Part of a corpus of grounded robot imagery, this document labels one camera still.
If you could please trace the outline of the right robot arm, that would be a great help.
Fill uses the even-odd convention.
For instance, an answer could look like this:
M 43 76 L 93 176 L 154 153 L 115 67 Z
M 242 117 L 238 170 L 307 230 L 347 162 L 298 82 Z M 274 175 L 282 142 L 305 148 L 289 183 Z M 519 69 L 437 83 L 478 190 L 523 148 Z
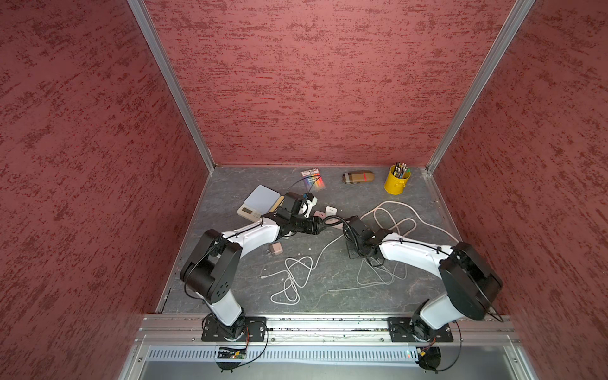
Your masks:
M 503 280 L 472 245 L 432 245 L 380 229 L 373 231 L 358 217 L 343 227 L 361 257 L 396 261 L 428 272 L 443 281 L 442 295 L 421 304 L 410 319 L 420 341 L 432 340 L 448 323 L 468 318 L 481 321 L 504 287 Z

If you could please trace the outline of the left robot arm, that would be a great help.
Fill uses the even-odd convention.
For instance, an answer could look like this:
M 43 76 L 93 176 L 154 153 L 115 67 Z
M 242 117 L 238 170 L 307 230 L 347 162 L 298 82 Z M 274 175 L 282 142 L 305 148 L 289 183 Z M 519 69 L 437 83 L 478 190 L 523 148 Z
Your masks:
M 205 231 L 180 271 L 185 294 L 202 300 L 220 331 L 237 340 L 245 329 L 245 311 L 231 291 L 240 259 L 263 245 L 293 234 L 318 235 L 326 227 L 313 215 L 312 193 L 286 193 L 277 209 L 235 231 Z

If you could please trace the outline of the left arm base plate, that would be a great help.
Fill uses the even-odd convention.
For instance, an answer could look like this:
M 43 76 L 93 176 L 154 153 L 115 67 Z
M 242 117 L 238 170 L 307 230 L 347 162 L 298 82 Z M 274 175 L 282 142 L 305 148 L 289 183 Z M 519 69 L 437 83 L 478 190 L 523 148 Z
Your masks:
M 202 342 L 258 343 L 266 337 L 267 318 L 241 316 L 234 325 L 226 326 L 212 315 L 204 318 L 201 328 Z

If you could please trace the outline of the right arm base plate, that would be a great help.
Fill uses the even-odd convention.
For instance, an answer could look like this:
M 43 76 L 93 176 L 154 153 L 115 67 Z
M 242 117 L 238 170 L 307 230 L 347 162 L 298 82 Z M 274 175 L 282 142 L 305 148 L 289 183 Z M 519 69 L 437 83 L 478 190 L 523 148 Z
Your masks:
M 448 324 L 441 329 L 432 329 L 422 320 L 392 317 L 386 319 L 388 331 L 393 343 L 430 344 L 453 343 L 454 337 Z

